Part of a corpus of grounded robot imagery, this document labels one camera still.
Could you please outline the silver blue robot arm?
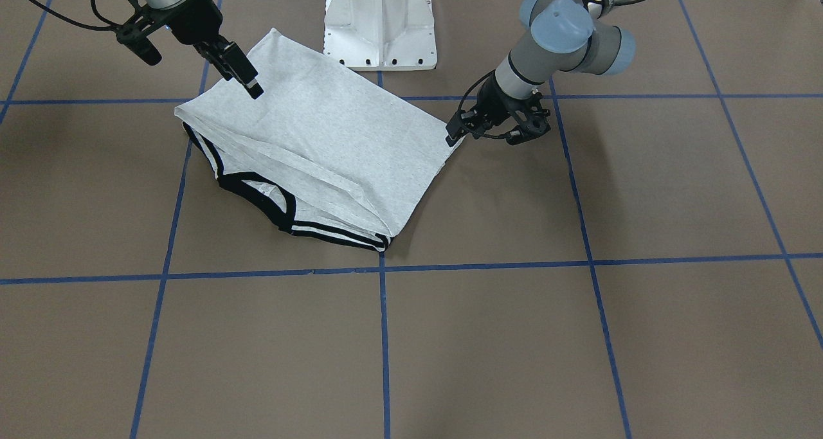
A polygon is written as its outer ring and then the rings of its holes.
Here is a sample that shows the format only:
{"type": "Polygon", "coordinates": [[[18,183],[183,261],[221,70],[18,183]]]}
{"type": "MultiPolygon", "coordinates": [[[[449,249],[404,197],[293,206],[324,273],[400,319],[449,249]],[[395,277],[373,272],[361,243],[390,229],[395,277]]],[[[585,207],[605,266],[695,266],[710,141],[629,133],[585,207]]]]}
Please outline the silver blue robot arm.
{"type": "Polygon", "coordinates": [[[625,71],[635,57],[634,35],[602,18],[618,6],[644,1],[523,0],[522,37],[494,70],[471,85],[476,102],[468,109],[458,106],[445,127],[446,143],[454,147],[470,136],[518,145],[545,135],[550,110],[541,103],[540,87],[558,72],[625,71]]]}
{"type": "Polygon", "coordinates": [[[223,15],[214,0],[128,0],[132,17],[115,27],[116,40],[141,61],[156,65],[162,56],[149,35],[168,27],[174,38],[194,49],[226,80],[234,79],[252,99],[264,93],[258,70],[241,47],[220,33],[223,15]]]}

